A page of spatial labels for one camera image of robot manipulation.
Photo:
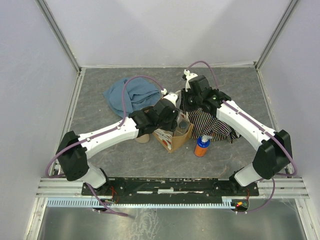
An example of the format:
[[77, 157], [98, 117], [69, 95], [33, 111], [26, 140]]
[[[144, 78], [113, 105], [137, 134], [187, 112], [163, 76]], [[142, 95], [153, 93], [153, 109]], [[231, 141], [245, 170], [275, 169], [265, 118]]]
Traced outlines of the beige pump lotion bottle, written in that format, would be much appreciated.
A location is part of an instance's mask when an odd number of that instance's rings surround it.
[[142, 136], [139, 136], [135, 139], [136, 142], [145, 144], [150, 140], [150, 135], [149, 134], [144, 134]]

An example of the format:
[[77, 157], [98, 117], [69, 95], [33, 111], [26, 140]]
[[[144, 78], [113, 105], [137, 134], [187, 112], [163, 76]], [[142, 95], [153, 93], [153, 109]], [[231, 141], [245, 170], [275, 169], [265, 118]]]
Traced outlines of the orange bottle with blue cap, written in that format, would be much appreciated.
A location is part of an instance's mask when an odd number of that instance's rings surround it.
[[196, 142], [194, 155], [197, 157], [203, 157], [206, 154], [212, 139], [213, 139], [212, 136], [208, 136], [208, 135], [200, 136]]

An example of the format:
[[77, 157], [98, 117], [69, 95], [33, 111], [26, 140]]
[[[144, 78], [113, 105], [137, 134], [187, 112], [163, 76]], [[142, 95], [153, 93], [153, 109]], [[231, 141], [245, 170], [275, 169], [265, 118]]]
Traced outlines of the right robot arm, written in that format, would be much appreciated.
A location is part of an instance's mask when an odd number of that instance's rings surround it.
[[204, 75], [186, 71], [181, 90], [181, 109], [187, 112], [202, 109], [224, 122], [244, 137], [255, 149], [249, 165], [238, 170], [229, 182], [229, 191], [236, 196], [260, 179], [269, 180], [289, 165], [292, 158], [291, 137], [285, 130], [276, 131], [243, 111], [227, 94], [213, 89]]

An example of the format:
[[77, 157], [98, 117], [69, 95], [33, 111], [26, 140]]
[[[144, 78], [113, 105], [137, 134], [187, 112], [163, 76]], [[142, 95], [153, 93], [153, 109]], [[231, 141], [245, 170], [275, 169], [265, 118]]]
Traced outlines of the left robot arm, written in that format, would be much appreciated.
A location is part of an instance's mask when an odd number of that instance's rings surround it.
[[89, 159], [113, 145], [150, 135], [157, 129], [173, 131], [179, 115], [178, 99], [177, 94], [169, 93], [155, 105], [136, 110], [107, 127], [80, 135], [67, 132], [56, 153], [67, 181], [81, 180], [99, 195], [106, 195], [110, 191], [110, 181]]

